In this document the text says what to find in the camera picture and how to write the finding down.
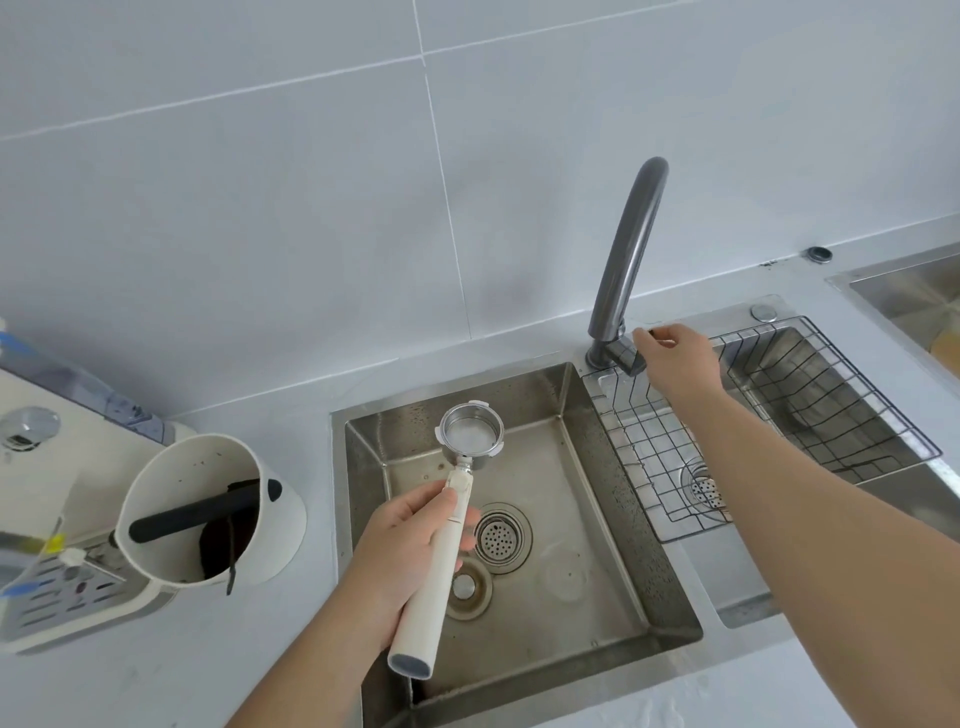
sink drain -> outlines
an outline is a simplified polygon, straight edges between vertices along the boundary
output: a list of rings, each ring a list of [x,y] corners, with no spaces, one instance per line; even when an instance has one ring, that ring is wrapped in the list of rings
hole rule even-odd
[[[533,545],[530,522],[510,503],[490,503],[482,513],[476,527],[477,558],[490,573],[516,571],[527,560]]]
[[[680,483],[684,498],[693,510],[711,519],[727,521],[727,504],[703,460],[697,458],[687,463],[680,475]]]

white countertop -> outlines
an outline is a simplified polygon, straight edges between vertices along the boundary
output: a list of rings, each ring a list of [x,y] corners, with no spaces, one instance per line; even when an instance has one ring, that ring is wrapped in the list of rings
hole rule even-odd
[[[654,324],[778,294],[808,316],[960,471],[958,399],[824,278],[960,240],[960,214],[800,258],[633,299],[628,323]],[[248,442],[306,502],[306,536],[276,578],[226,597],[182,593],[144,619],[36,656],[0,657],[0,722],[78,728],[216,728],[310,620],[336,582],[329,413],[397,392],[587,343],[588,313],[329,376],[180,419]],[[603,706],[552,728],[851,726],[796,640]]]

portafilter handle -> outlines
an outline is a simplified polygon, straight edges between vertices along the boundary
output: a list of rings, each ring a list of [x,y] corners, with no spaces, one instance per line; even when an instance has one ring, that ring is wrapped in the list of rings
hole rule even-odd
[[[453,515],[430,540],[430,571],[426,581],[403,609],[390,654],[387,655],[390,669],[405,677],[429,680],[433,676],[472,486],[473,475],[468,463],[458,463],[446,478],[444,487],[456,492],[457,506]]]

white wall tile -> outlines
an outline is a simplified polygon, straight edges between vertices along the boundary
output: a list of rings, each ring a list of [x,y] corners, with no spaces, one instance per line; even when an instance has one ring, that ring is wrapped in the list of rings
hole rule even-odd
[[[673,0],[417,0],[424,50],[510,36]]]
[[[960,209],[958,27],[950,0],[728,0],[429,56],[473,334],[592,306],[653,155],[636,293]]]
[[[419,60],[0,144],[0,315],[171,413],[467,338]]]
[[[5,0],[0,135],[419,51],[410,0]]]

faucet spout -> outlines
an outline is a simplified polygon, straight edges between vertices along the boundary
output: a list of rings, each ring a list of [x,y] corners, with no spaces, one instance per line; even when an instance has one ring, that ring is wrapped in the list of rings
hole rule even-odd
[[[647,159],[636,175],[623,208],[587,329],[593,339],[587,364],[594,369],[617,366],[629,376],[646,369],[643,357],[624,335],[623,314],[634,290],[636,272],[654,227],[669,171],[670,166],[663,157]]]

